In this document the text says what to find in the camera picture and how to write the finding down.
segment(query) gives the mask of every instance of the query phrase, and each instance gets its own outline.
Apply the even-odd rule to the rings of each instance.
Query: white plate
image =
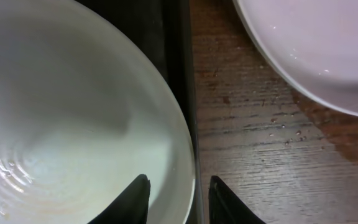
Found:
[[[88,223],[139,174],[148,223],[183,223],[193,150],[156,68],[74,1],[0,0],[0,223]]]
[[[254,43],[288,83],[358,116],[358,1],[234,0]]]

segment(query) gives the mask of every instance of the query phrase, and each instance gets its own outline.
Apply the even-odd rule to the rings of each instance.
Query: wooden table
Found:
[[[281,79],[231,0],[190,11],[205,208],[218,175],[267,223],[358,223],[358,118]]]

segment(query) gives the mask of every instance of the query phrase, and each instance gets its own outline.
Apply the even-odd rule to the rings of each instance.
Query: ceramic dish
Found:
[[[0,0],[0,223],[88,223],[139,174],[148,224],[185,222],[195,166],[167,84],[71,0]]]
[[[271,66],[318,103],[358,116],[358,1],[234,0]]]

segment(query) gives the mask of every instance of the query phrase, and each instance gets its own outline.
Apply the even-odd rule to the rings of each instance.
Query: wood grain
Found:
[[[205,207],[218,175],[267,223],[358,223],[358,118],[287,85],[230,0],[190,9]]]

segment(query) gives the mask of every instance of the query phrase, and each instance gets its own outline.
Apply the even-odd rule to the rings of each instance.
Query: water droplet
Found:
[[[0,218],[1,218],[1,217],[4,217],[5,220],[8,220],[8,219],[9,219],[9,214],[8,214],[8,213],[3,212],[3,211],[0,211],[0,214],[1,214],[1,215],[0,215]]]
[[[12,160],[12,159],[9,159],[7,161],[7,163],[11,166],[11,167],[14,167],[15,166],[15,162]]]

